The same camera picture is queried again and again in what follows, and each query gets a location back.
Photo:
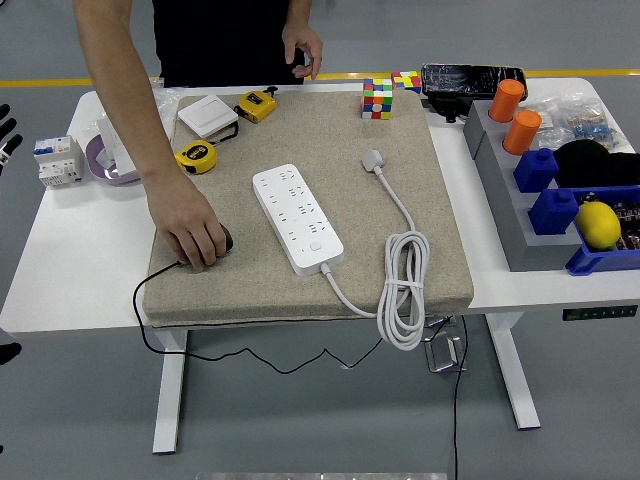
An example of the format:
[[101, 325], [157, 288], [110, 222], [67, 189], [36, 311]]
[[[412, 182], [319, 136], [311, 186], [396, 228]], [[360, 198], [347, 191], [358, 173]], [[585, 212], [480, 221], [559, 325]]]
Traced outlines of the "person's right hand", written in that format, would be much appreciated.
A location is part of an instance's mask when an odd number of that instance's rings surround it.
[[180, 263], [201, 272], [226, 253], [214, 209], [177, 166], [152, 168], [141, 177], [151, 218]]

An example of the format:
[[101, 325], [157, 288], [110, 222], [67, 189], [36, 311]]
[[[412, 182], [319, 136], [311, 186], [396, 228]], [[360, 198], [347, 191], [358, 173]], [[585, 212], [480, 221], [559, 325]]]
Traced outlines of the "person's left hand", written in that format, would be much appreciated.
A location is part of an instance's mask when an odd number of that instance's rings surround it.
[[[285, 48], [285, 61], [293, 67], [292, 73], [296, 78], [309, 77], [315, 80], [320, 73], [323, 59], [323, 42], [319, 35], [303, 21], [288, 22], [282, 32]], [[296, 51], [304, 53], [307, 62], [295, 64]]]

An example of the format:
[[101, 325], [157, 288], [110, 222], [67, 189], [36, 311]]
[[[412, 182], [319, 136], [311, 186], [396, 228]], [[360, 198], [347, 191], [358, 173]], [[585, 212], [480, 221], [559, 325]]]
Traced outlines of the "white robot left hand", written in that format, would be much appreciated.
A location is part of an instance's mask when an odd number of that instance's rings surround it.
[[4, 167], [8, 163], [9, 159], [15, 152], [15, 150], [22, 144], [23, 137], [19, 133], [15, 133], [14, 129], [17, 126], [17, 121], [13, 117], [9, 117], [11, 107], [9, 104], [4, 103], [1, 105], [1, 166], [0, 171], [4, 170]]

